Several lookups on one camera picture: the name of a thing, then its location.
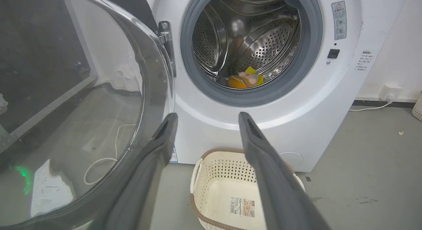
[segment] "gray rubber seal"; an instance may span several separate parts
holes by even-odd
[[[248,90],[233,90],[211,81],[199,70],[192,50],[192,36],[196,21],[210,1],[191,1],[182,22],[180,38],[181,54],[186,71],[195,86],[205,95],[231,106],[262,105],[291,91],[309,72],[321,48],[322,15],[317,0],[298,0],[300,7],[297,9],[302,23],[301,39],[294,59],[281,75],[263,86]]]

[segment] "warning sticker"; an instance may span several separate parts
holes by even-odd
[[[232,197],[230,212],[232,214],[255,218],[255,201]]]
[[[357,71],[366,71],[373,58],[374,56],[372,55],[371,51],[362,51],[359,57],[359,61],[357,62],[354,69]]]
[[[170,162],[177,163],[177,154],[176,154],[176,147],[173,146],[173,151],[171,152]]]
[[[346,4],[344,1],[331,4],[334,17],[334,39],[344,39],[347,34]]]

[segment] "floor stain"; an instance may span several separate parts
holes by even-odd
[[[373,199],[370,199],[370,200],[368,200],[368,201],[365,201],[365,202],[359,202],[360,204],[372,204],[372,203],[376,203],[376,202],[378,202],[378,200],[373,200]]]
[[[312,202],[317,202],[318,200],[322,200],[323,199],[323,197],[312,197],[311,198],[311,201]]]

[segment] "power outlet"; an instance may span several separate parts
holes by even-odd
[[[386,101],[390,95],[393,96],[393,99],[397,99],[402,91],[403,88],[399,87],[398,85],[385,84],[384,87],[381,89],[381,92],[379,93],[378,97],[383,101]]]

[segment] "white wall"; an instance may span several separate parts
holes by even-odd
[[[403,87],[397,102],[415,102],[422,90],[422,0],[406,0],[357,100],[378,100],[386,83]]]

